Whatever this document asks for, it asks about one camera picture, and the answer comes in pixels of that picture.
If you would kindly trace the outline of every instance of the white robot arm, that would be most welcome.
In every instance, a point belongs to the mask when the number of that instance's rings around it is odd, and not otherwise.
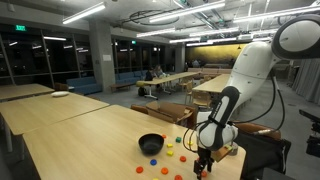
[[[320,57],[319,48],[318,15],[302,15],[288,21],[279,28],[272,43],[248,44],[239,54],[230,79],[212,112],[198,113],[197,143],[200,165],[209,166],[211,151],[220,149],[237,137],[237,128],[226,123],[234,109],[259,90],[277,62]]]

